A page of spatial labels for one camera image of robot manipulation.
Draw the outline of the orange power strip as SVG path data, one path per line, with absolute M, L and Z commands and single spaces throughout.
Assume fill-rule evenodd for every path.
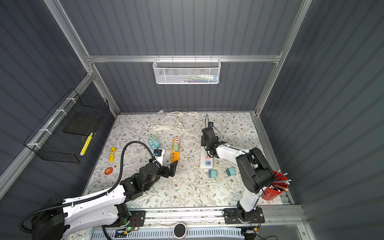
M 180 138 L 176 137 L 173 140 L 173 147 L 172 147 L 172 153 L 171 153 L 171 161 L 176 162 L 180 159 Z

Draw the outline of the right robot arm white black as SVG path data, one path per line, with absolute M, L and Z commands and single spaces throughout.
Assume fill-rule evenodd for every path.
M 220 141 L 212 127 L 202 130 L 201 144 L 210 157 L 228 160 L 239 169 L 245 190 L 237 203 L 237 219 L 241 223 L 264 223 L 259 199 L 266 195 L 265 190 L 275 179 L 275 174 L 261 150 L 241 150 Z

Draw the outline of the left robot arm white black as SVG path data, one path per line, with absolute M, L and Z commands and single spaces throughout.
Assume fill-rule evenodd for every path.
M 138 173 L 122 179 L 124 162 L 114 185 L 93 194 L 62 199 L 51 198 L 37 211 L 27 214 L 18 228 L 34 240 L 63 240 L 70 234 L 97 226 L 124 226 L 132 222 L 127 202 L 141 197 L 160 178 L 174 177 L 178 161 L 163 165 L 161 150 L 150 153 L 150 160 Z

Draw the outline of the blue power strip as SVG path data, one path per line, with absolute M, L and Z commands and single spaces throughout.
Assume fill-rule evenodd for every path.
M 152 143 L 152 141 L 150 139 L 148 140 L 148 144 L 151 147 L 153 152 L 155 151 L 155 149 L 157 149 L 157 148 L 154 147 L 154 144 Z

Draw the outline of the white power strip pastel sockets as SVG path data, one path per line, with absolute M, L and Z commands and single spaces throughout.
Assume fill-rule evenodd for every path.
M 207 151 L 204 148 L 201 148 L 201 158 L 200 158 L 200 168 L 208 171 L 213 169 L 213 158 L 211 161 L 206 160 Z

